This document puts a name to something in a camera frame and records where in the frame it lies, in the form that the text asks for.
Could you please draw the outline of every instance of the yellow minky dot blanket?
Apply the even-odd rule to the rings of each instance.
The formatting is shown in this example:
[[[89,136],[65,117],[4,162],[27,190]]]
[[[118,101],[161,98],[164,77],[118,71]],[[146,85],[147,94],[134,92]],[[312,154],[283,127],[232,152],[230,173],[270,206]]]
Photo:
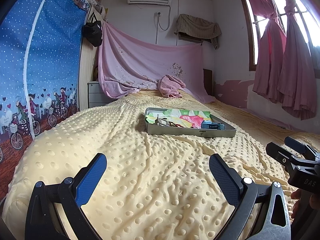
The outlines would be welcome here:
[[[237,129],[234,138],[153,136],[146,133],[148,107],[210,111]],[[320,149],[319,136],[294,133],[220,102],[203,105],[183,98],[162,98],[141,91],[114,103],[79,112],[45,131],[25,151],[15,169],[2,218],[18,240],[24,227],[34,184],[46,185],[74,177],[97,153],[108,166],[82,209],[102,239],[212,239],[234,210],[210,173],[210,155],[219,153],[242,177],[270,185],[279,181],[292,213],[293,187],[288,174],[265,152],[268,142],[283,144],[292,136]],[[61,206],[68,236],[76,239]],[[243,234],[253,224],[257,208]]]

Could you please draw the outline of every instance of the bicycle basket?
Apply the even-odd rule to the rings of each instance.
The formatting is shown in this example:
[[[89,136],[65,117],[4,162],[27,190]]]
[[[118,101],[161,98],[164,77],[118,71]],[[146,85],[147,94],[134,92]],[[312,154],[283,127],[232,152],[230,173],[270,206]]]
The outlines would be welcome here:
[[[18,131],[18,125],[11,123],[9,126],[12,133],[16,133]]]
[[[53,114],[53,108],[52,107],[49,107],[49,115]]]

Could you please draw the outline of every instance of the pink sheet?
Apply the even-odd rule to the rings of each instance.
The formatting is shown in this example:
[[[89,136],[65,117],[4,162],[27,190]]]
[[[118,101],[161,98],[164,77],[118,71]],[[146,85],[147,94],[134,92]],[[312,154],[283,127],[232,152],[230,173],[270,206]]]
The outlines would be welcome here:
[[[139,90],[157,90],[158,81],[173,75],[185,92],[201,103],[215,100],[203,84],[202,46],[159,46],[135,39],[104,22],[99,48],[99,83],[111,98]]]
[[[182,90],[185,87],[185,83],[172,75],[165,75],[163,79],[158,82],[158,89],[164,98],[182,98],[178,89]]]

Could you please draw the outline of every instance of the window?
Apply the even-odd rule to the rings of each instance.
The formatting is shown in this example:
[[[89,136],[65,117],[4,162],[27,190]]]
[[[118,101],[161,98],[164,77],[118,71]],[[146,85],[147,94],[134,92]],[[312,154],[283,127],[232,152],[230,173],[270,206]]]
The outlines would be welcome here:
[[[287,32],[287,15],[284,11],[286,6],[285,0],[273,0],[279,15],[280,26]],[[303,5],[300,0],[296,0],[297,6],[295,8],[295,17],[302,32],[302,35],[309,46],[311,57],[314,63],[314,68],[320,72],[320,27],[316,20]],[[259,42],[264,34],[265,28],[269,19],[265,19],[253,14],[249,0],[242,0],[244,11],[246,15],[248,35],[249,35],[249,49],[251,63],[249,66],[250,71],[256,70],[256,64],[259,54]]]

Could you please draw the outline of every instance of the nightstand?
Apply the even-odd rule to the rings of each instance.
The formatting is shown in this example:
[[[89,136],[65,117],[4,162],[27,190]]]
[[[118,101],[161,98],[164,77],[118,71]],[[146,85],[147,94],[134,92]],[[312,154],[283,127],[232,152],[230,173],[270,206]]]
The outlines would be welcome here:
[[[93,81],[88,83],[88,102],[89,108],[96,106],[105,106],[117,99],[108,97],[100,87],[99,82]]]

